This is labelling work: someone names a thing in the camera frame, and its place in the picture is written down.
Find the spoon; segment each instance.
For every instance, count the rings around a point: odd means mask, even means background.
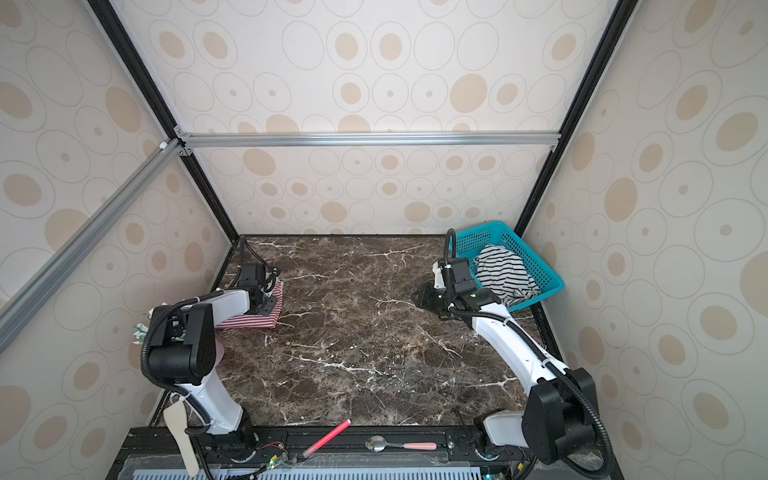
[[[374,435],[366,440],[366,448],[372,452],[381,452],[386,447],[399,447],[408,450],[437,450],[437,444],[434,442],[389,443],[381,435]]]

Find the pink marker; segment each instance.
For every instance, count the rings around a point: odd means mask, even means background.
[[[317,452],[317,450],[325,445],[326,443],[330,442],[333,437],[343,432],[348,426],[352,425],[352,422],[350,420],[344,420],[341,425],[337,426],[333,430],[328,433],[328,435],[322,437],[320,440],[318,440],[314,445],[309,447],[307,450],[304,450],[304,452],[301,454],[304,458],[309,458],[310,455],[312,455],[314,452]]]

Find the brown marble surface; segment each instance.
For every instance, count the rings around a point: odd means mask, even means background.
[[[410,301],[432,277],[441,237],[249,242],[283,269],[283,314],[276,329],[218,332],[217,371],[254,424],[455,425],[454,407],[466,422],[524,407],[520,383],[483,338]],[[538,339],[529,310],[514,317]]]

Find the wallpaper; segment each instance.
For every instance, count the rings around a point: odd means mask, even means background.
[[[525,239],[631,480],[768,478],[768,2],[635,15]]]
[[[114,0],[190,132],[558,130],[613,0]]]
[[[0,355],[0,478],[101,480],[159,389],[137,323],[210,290],[229,243],[172,161]]]
[[[0,308],[164,135],[75,0],[0,2]]]
[[[240,233],[444,233],[515,225],[548,145],[204,148]]]

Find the folded cloth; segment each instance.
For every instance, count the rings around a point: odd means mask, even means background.
[[[277,280],[272,296],[277,298],[277,303],[272,308],[269,316],[261,315],[237,315],[216,325],[218,329],[244,329],[244,328],[275,328],[277,319],[283,312],[283,282]]]
[[[510,308],[541,294],[522,258],[496,245],[486,245],[475,258],[477,277],[483,287],[498,295]]]

